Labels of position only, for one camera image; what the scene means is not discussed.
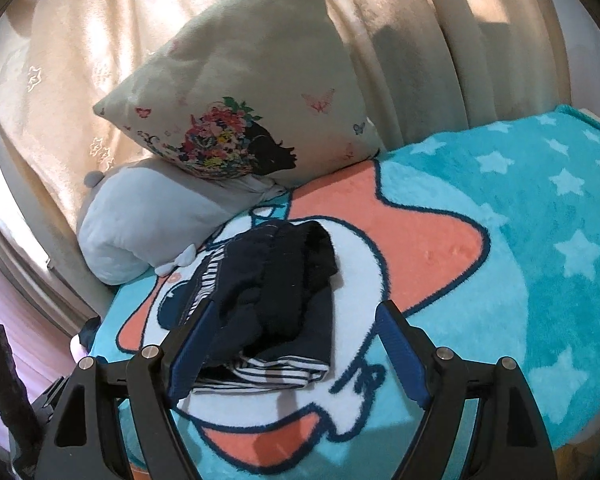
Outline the grey plush toy cushion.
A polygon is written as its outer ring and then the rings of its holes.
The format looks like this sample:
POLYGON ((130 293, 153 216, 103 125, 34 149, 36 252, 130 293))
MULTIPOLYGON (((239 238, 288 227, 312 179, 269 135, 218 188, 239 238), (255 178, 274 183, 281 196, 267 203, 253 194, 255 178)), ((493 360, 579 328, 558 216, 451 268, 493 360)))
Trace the grey plush toy cushion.
POLYGON ((223 224, 285 192, 264 177, 195 178, 158 158, 91 171, 84 185, 76 237, 87 267, 106 285, 188 266, 223 224))

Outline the teal cartoon fleece blanket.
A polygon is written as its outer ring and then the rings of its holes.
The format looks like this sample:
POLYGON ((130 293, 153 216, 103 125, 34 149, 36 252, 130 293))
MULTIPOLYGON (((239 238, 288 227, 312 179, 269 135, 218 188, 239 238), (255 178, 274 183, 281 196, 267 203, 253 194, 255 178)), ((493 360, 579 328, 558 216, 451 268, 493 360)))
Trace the teal cartoon fleece blanket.
POLYGON ((207 479, 388 479, 422 412, 376 333, 391 300, 462 358, 514 358, 553 446, 600 412, 600 118, 567 105, 442 132, 242 211, 316 221, 338 261, 320 382, 196 392, 174 419, 207 479))

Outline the peach star-embroidered curtain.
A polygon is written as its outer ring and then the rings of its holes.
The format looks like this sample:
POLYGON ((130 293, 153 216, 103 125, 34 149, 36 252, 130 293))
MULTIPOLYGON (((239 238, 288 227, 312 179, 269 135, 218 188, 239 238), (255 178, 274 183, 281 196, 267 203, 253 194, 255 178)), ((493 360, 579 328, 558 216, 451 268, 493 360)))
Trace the peach star-embroidered curtain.
POLYGON ((226 96, 296 142, 298 183, 571 99, 552 0, 0 0, 0 263, 63 330, 105 312, 76 224, 87 171, 226 96))

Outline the beige floral print pillow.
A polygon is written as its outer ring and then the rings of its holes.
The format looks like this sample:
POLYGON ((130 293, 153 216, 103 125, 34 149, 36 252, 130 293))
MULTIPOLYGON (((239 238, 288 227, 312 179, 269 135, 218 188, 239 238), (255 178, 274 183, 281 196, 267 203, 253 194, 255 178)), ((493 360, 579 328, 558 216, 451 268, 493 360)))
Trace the beige floral print pillow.
POLYGON ((295 186, 382 147, 325 0, 220 0, 94 111, 204 179, 295 186))

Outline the navy striped baby pants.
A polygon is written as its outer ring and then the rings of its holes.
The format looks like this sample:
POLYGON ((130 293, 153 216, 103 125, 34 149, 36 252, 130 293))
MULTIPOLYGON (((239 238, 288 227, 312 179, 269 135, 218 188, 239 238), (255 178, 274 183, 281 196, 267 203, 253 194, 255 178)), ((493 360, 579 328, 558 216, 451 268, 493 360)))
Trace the navy striped baby pants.
POLYGON ((216 310, 207 349, 186 340, 171 368, 170 393, 304 388, 332 366, 338 272, 332 239, 317 221, 272 220, 204 256, 184 289, 174 323, 204 302, 216 310))

